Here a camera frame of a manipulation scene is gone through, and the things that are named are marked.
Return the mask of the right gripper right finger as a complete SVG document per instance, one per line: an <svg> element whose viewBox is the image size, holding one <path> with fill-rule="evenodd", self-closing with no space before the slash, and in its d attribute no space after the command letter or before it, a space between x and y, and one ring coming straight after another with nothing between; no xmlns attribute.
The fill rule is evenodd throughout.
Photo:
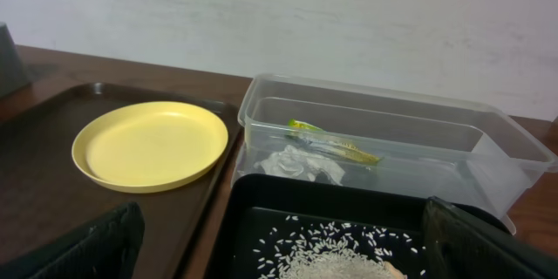
<svg viewBox="0 0 558 279"><path fill-rule="evenodd" d="M422 222L428 276L448 279L557 279L557 260L437 197Z"/></svg>

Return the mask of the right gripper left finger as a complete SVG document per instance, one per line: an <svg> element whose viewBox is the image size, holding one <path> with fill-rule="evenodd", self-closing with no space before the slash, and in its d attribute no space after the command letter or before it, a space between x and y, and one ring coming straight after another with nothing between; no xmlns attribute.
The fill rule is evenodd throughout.
<svg viewBox="0 0 558 279"><path fill-rule="evenodd" d="M1 266L1 277L131 278L144 232L139 204L123 203L57 240L5 263Z"/></svg>

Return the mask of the yellow round plate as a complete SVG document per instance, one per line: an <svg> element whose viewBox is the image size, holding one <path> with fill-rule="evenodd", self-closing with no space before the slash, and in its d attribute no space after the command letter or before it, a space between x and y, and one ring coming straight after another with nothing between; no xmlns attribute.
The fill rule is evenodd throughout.
<svg viewBox="0 0 558 279"><path fill-rule="evenodd" d="M76 136L71 156L75 166L102 187L149 194L207 174L228 142L224 121L208 109L154 101L96 118Z"/></svg>

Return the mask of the rice and food scraps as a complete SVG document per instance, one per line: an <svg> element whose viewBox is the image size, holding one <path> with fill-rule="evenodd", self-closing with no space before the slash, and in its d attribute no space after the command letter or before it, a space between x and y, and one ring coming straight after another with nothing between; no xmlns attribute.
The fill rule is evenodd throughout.
<svg viewBox="0 0 558 279"><path fill-rule="evenodd" d="M410 231L283 214L249 246L258 278L427 278Z"/></svg>

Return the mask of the white paper napkin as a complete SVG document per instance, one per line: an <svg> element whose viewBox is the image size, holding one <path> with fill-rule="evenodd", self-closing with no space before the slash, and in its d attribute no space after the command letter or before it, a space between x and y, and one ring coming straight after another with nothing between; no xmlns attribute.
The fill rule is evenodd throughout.
<svg viewBox="0 0 558 279"><path fill-rule="evenodd" d="M292 145L257 161L254 168L261 169L267 175L312 182L317 180L319 174L323 174L329 183L338 186L341 186L345 175L345 171L333 159Z"/></svg>

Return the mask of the green snack wrapper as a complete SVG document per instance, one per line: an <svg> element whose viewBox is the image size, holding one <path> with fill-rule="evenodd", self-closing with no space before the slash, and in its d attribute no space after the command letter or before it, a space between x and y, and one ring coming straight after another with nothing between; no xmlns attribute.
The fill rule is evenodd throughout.
<svg viewBox="0 0 558 279"><path fill-rule="evenodd" d="M346 139L327 135L322 128L307 122L290 119L288 126L295 128L295 131L291 131L287 137L310 150L370 166L376 166L382 160L374 154L360 150Z"/></svg>

